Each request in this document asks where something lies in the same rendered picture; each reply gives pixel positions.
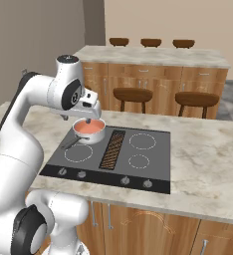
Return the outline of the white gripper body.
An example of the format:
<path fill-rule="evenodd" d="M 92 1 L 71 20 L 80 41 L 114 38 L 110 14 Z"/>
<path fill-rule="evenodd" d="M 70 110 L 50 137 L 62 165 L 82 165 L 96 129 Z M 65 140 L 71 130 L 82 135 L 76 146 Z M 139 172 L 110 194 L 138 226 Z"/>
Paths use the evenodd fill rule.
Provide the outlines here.
<path fill-rule="evenodd" d="M 102 115 L 101 103 L 96 102 L 93 106 L 79 107 L 75 105 L 68 111 L 58 111 L 59 115 L 98 120 Z"/>

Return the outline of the red marinara sauce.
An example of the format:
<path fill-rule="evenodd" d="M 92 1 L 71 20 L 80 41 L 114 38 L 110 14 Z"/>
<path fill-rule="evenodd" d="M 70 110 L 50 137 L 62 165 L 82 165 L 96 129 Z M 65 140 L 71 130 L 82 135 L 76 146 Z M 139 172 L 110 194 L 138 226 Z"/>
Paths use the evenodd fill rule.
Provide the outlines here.
<path fill-rule="evenodd" d="M 77 122 L 74 125 L 75 131 L 79 133 L 95 133 L 101 131 L 105 124 L 100 120 L 91 120 L 88 124 L 86 121 Z"/>

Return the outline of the brown round bar stool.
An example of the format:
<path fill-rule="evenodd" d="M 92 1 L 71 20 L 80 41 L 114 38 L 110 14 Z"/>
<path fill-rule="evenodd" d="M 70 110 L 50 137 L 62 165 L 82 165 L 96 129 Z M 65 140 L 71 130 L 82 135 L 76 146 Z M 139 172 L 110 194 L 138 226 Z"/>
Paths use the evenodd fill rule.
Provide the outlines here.
<path fill-rule="evenodd" d="M 140 43 L 144 48 L 147 48 L 147 47 L 157 48 L 161 45 L 161 40 L 160 39 L 143 38 L 143 39 L 140 40 Z"/>
<path fill-rule="evenodd" d="M 110 43 L 115 46 L 125 47 L 129 43 L 128 38 L 110 38 Z"/>
<path fill-rule="evenodd" d="M 173 40 L 172 44 L 175 48 L 190 49 L 194 46 L 194 40 Z"/>
<path fill-rule="evenodd" d="M 120 101 L 120 110 L 124 111 L 126 102 L 140 103 L 141 112 L 145 113 L 145 104 L 152 99 L 153 92 L 148 89 L 139 88 L 115 88 L 114 97 Z"/>
<path fill-rule="evenodd" d="M 203 108 L 202 117 L 205 119 L 207 110 L 219 102 L 215 94 L 201 92 L 178 92 L 175 94 L 175 101 L 180 104 L 179 116 L 181 117 L 185 107 Z"/>

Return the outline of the grey black hob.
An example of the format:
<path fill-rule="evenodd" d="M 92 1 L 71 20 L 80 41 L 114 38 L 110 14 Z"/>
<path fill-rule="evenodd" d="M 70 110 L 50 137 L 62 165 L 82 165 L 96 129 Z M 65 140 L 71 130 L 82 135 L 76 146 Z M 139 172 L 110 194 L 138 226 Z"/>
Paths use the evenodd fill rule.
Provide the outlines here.
<path fill-rule="evenodd" d="M 64 167 L 67 174 L 59 175 Z M 85 178 L 78 178 L 79 171 Z M 106 127 L 105 138 L 95 144 L 79 142 L 69 149 L 59 146 L 41 174 L 56 178 L 146 190 L 170 192 L 170 133 L 130 127 Z M 120 180 L 127 176 L 129 184 Z M 149 179 L 151 188 L 143 186 Z"/>

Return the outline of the wooden island cupboard run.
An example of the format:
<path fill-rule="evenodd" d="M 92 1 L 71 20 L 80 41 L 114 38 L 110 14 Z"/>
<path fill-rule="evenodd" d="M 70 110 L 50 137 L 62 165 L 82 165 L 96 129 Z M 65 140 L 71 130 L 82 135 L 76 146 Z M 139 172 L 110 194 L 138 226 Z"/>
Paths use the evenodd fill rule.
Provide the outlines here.
<path fill-rule="evenodd" d="M 152 66 L 83 62 L 85 86 L 99 94 L 103 110 L 120 111 L 116 88 L 148 89 L 152 99 L 145 104 L 148 114 L 177 116 L 178 92 L 201 92 L 222 96 L 228 69 Z"/>

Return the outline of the narrow wooden cupboard door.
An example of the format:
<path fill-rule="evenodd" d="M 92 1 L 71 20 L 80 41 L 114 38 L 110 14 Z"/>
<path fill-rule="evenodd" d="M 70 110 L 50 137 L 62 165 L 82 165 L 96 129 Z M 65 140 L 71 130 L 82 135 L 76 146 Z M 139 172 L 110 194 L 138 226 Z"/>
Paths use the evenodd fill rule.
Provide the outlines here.
<path fill-rule="evenodd" d="M 89 202 L 89 216 L 83 224 L 77 227 L 77 232 L 80 240 L 88 247 L 91 255 L 105 255 L 102 205 L 99 202 L 94 202 L 94 208 L 98 226 L 93 226 L 92 209 Z"/>

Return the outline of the wide wooden cupboard door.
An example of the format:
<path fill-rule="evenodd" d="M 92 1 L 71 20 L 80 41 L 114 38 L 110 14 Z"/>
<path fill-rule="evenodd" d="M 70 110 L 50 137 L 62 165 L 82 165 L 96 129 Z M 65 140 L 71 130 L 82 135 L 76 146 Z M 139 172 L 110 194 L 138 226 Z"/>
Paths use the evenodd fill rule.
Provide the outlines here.
<path fill-rule="evenodd" d="M 106 255 L 190 255 L 199 220 L 190 217 L 102 205 Z"/>

